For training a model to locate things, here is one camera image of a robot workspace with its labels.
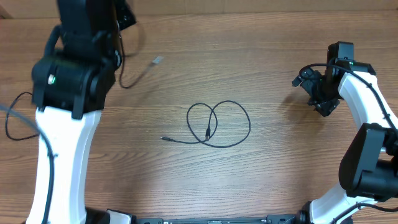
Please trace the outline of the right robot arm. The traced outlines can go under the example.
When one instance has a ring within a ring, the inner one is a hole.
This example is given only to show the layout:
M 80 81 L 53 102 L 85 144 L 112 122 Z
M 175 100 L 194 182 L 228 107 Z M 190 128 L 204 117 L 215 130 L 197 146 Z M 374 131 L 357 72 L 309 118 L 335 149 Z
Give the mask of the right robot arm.
M 364 207 L 386 213 L 378 204 L 397 197 L 397 116 L 390 109 L 369 63 L 354 59 L 351 42 L 328 46 L 326 68 L 300 69 L 292 81 L 310 96 L 308 104 L 326 117 L 344 100 L 358 129 L 339 166 L 339 182 L 322 197 L 307 202 L 294 223 L 352 223 Z

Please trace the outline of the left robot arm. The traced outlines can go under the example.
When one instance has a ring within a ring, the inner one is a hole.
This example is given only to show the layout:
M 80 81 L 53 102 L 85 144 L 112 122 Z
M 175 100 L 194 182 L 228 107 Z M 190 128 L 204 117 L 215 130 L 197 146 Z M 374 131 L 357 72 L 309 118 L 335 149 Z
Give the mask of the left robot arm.
M 94 133 L 115 72 L 120 32 L 136 23 L 124 0 L 58 0 L 60 24 L 32 69 L 39 130 L 35 193 L 27 223 L 133 223 L 117 210 L 85 205 Z

